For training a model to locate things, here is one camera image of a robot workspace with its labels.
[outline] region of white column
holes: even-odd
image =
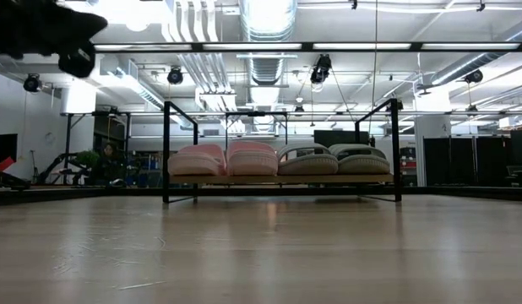
[[[95,110],[96,88],[84,81],[75,81],[62,90],[62,113],[90,113]],[[72,124],[80,117],[73,117]],[[94,145],[94,117],[83,117],[71,130],[71,153],[92,150]]]
[[[430,95],[415,98],[417,111],[450,111],[449,93],[443,88],[434,90]],[[419,187],[425,187],[426,164],[424,156],[424,138],[442,138],[451,134],[449,115],[422,116],[415,118],[416,174]]]

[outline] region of white ceiling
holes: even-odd
[[[379,6],[383,8],[444,8],[449,0],[384,0]],[[293,41],[495,41],[496,36],[522,22],[521,11],[485,10],[483,12],[469,11],[446,14],[398,14],[376,12],[363,9],[372,7],[374,1],[359,0],[359,9],[351,10],[351,4],[347,1],[324,0],[300,0],[296,14],[295,31]],[[219,0],[217,8],[236,8],[237,0]],[[487,7],[518,7],[522,8],[520,1],[486,1]],[[478,1],[455,1],[452,8],[469,8],[478,6]],[[222,41],[241,41],[242,30],[240,16],[223,14],[216,15],[216,28]],[[124,42],[165,42],[160,32],[159,24],[151,24],[147,30],[132,32],[123,24],[111,24],[94,38],[95,43],[124,43]],[[300,78],[309,79],[307,71],[317,58],[317,53],[300,53],[297,59],[287,61],[284,83],[289,88],[280,91],[280,100],[293,107],[296,97],[301,90]],[[332,53],[330,54],[336,78],[340,84],[342,94],[347,102],[358,103],[355,110],[363,111],[372,106],[373,100],[378,100],[385,93],[393,89],[399,79],[406,79],[413,73],[422,71],[436,72],[447,67],[450,63],[465,56],[464,53],[423,53],[421,54],[419,68],[416,53],[378,54],[372,53]],[[184,103],[192,103],[188,98],[194,97],[195,86],[193,81],[185,75],[183,84],[170,87],[166,82],[166,75],[170,66],[179,65],[174,54],[121,54],[120,60],[134,60],[141,68],[140,78],[151,85],[152,89],[164,97],[186,98],[180,99]],[[30,65],[50,64],[56,65],[56,58],[42,58],[39,56],[27,56],[22,62],[17,62],[11,67],[8,60],[2,63],[8,67],[9,73],[15,73],[22,77]],[[243,60],[236,58],[236,54],[224,54],[224,60],[229,80],[233,89],[237,92],[237,104],[241,105],[248,100],[248,90],[244,88],[248,80],[246,66]],[[377,63],[377,74],[374,84],[374,62]],[[481,69],[485,74],[485,80],[494,78],[501,73],[522,65],[522,53],[509,54]],[[292,71],[299,70],[299,79]],[[151,76],[152,72],[160,73],[159,77]],[[394,80],[389,81],[389,75],[394,74]],[[519,77],[508,78],[506,81],[498,81],[494,84],[486,84],[480,89],[474,90],[472,100],[479,100],[491,95],[499,94],[514,86],[522,84],[522,71]],[[68,82],[71,77],[57,73],[42,73],[46,82]],[[360,85],[367,79],[370,82],[361,90]],[[462,92],[462,84],[450,84],[448,88],[451,95]],[[334,75],[331,75],[320,93],[310,93],[309,83],[304,85],[300,94],[304,98],[304,104],[309,104],[313,97],[316,105],[315,111],[333,111],[341,109],[342,97],[335,83]],[[405,96],[406,106],[412,105],[412,95]],[[106,93],[99,99],[101,103],[132,104],[142,103],[137,96],[124,92],[119,88],[107,88]],[[459,95],[451,100],[454,108],[465,107],[469,103],[467,94]],[[509,100],[506,102],[522,102],[522,100]]]

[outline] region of person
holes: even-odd
[[[90,180],[95,185],[108,185],[109,182],[124,178],[123,167],[124,162],[117,153],[117,146],[113,143],[107,143],[103,149],[103,155],[92,168]]]

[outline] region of wooden shelf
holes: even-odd
[[[331,176],[171,176],[171,183],[248,184],[248,183],[352,183],[392,182],[387,175],[331,175]]]

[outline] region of wooden floor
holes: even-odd
[[[201,198],[165,209],[159,198],[87,198],[0,207],[5,303],[522,303],[522,203]]]

